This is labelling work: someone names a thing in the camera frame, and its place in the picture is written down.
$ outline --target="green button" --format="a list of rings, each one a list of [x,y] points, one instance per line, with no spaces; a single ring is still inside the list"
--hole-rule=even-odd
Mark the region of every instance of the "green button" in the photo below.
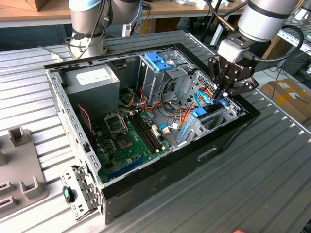
[[[65,189],[65,197],[66,197],[66,198],[69,197],[69,192],[68,192],[67,189]]]

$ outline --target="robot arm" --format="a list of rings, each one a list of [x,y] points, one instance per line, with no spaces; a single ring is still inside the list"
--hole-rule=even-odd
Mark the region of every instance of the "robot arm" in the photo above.
[[[301,8],[296,11],[294,17],[302,23],[308,22],[311,17],[311,0],[306,0]]]
[[[248,2],[238,22],[239,31],[220,43],[219,57],[211,57],[208,61],[211,79],[219,88],[219,92],[214,96],[216,99],[251,91],[258,86],[252,75],[260,59],[254,59],[253,54],[248,50],[255,43],[273,39],[298,1],[250,0]],[[236,82],[241,80],[245,80],[242,86],[236,86]]]
[[[78,59],[106,54],[105,29],[111,24],[137,21],[142,11],[141,2],[142,0],[69,0],[73,37],[68,45],[72,55]]]

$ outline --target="wooden table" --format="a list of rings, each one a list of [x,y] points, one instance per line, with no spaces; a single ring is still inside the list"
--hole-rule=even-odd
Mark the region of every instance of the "wooden table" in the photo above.
[[[191,5],[180,5],[175,1],[151,2],[149,18],[196,17],[207,16],[208,13],[211,15],[209,7],[205,6],[202,0],[199,1],[201,2],[191,3]],[[222,7],[218,12],[223,15],[240,3],[239,0],[230,3],[228,7]],[[241,13],[242,9],[236,11],[234,14]],[[142,18],[144,19],[147,16],[147,12],[143,11]],[[39,12],[0,6],[0,28],[57,24],[71,24],[71,15],[67,0],[49,0]],[[122,35],[129,35],[130,28],[131,25],[124,25]]]

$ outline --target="green circuit board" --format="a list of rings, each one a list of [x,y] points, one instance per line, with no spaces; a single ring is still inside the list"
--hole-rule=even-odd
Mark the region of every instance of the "green circuit board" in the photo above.
[[[141,112],[138,117],[143,120],[143,123],[151,131],[151,126],[154,123],[149,115],[146,112]],[[103,182],[118,177],[172,149],[169,142],[162,136],[155,137],[161,145],[161,149],[159,152],[152,153],[132,125],[130,118],[125,116],[123,119],[128,132],[127,134],[120,133],[115,138],[111,137],[104,121],[94,128],[97,132],[96,155],[102,165],[98,174]],[[126,144],[126,148],[121,148],[121,141]]]

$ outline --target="red cable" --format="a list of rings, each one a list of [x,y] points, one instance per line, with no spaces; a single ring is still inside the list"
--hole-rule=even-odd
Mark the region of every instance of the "red cable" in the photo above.
[[[89,118],[89,115],[88,115],[87,111],[86,111],[83,107],[78,106],[78,108],[80,108],[80,109],[85,113],[85,115],[86,115],[86,117],[87,117],[87,120],[88,120],[88,123],[89,123],[89,127],[90,127],[89,130],[90,130],[90,133],[91,133],[91,140],[92,140],[93,136],[92,136],[92,124],[91,124],[91,119]]]

